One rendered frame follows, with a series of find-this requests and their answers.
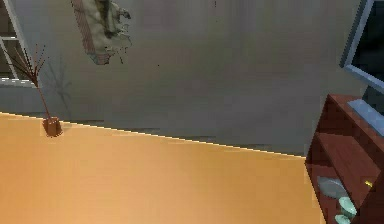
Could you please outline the grey oval dish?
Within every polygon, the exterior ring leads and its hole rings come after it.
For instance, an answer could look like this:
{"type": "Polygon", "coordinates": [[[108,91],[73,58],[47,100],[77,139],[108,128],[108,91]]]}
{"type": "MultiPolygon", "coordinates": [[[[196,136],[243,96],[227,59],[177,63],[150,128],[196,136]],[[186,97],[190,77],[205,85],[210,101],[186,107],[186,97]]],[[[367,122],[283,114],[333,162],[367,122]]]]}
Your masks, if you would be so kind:
{"type": "Polygon", "coordinates": [[[348,196],[346,189],[338,178],[318,176],[317,182],[320,192],[327,197],[339,199],[348,196]]]}

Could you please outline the grey framed window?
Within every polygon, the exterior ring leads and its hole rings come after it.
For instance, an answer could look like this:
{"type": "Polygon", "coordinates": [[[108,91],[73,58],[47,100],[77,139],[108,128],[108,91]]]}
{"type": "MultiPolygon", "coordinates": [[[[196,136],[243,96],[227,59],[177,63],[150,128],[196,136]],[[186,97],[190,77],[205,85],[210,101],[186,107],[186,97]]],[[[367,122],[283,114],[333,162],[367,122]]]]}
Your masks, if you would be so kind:
{"type": "Polygon", "coordinates": [[[34,88],[29,80],[28,47],[11,0],[0,0],[0,86],[34,88]]]}

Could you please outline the framed wall picture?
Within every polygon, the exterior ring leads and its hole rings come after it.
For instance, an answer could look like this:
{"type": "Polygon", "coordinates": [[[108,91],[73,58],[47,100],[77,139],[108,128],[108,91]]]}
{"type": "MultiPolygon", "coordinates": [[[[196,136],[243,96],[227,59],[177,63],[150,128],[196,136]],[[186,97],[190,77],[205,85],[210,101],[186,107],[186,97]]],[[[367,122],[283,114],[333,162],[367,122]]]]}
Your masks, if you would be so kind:
{"type": "Polygon", "coordinates": [[[96,65],[106,65],[132,45],[128,23],[131,14],[114,0],[71,0],[85,53],[96,65]]]}

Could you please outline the bare twig plant brown pot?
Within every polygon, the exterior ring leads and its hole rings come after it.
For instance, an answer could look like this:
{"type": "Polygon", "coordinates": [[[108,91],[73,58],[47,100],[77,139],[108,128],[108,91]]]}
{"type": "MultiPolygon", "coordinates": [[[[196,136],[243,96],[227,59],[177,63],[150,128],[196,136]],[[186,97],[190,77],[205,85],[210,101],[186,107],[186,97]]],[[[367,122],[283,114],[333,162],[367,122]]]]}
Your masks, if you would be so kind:
{"type": "Polygon", "coordinates": [[[7,65],[9,65],[11,68],[15,68],[23,75],[25,75],[32,83],[32,85],[37,89],[46,113],[46,117],[42,121],[42,126],[45,130],[46,136],[50,138],[58,137],[63,133],[60,119],[58,117],[52,116],[49,112],[45,97],[39,84],[40,71],[46,62],[46,59],[44,58],[45,48],[39,50],[38,45],[35,45],[35,52],[33,56],[30,56],[27,53],[26,48],[24,48],[22,52],[24,53],[24,56],[21,56],[21,54],[16,51],[16,57],[13,57],[8,53],[7,50],[5,50],[4,54],[9,58],[7,65]]]}

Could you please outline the reddish brown wooden shelf unit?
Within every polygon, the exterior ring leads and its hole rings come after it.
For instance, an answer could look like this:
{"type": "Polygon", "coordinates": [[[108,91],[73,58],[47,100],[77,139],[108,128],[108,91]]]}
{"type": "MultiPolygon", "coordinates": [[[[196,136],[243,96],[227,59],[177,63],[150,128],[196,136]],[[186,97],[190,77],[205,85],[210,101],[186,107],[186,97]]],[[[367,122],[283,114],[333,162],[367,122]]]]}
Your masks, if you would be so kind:
{"type": "Polygon", "coordinates": [[[305,160],[326,224],[337,224],[340,206],[320,192],[318,176],[341,180],[357,210],[351,224],[384,224],[384,137],[348,105],[355,99],[327,96],[305,160]]]}

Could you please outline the grey framed television set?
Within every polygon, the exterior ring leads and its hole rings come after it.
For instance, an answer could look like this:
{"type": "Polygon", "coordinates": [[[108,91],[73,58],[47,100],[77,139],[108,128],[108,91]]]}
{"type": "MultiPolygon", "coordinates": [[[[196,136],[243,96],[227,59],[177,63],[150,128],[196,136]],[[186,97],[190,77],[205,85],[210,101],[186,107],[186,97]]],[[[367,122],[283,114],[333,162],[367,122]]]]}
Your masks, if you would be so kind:
{"type": "Polygon", "coordinates": [[[384,0],[360,0],[340,67],[367,85],[348,105],[384,137],[384,0]]]}

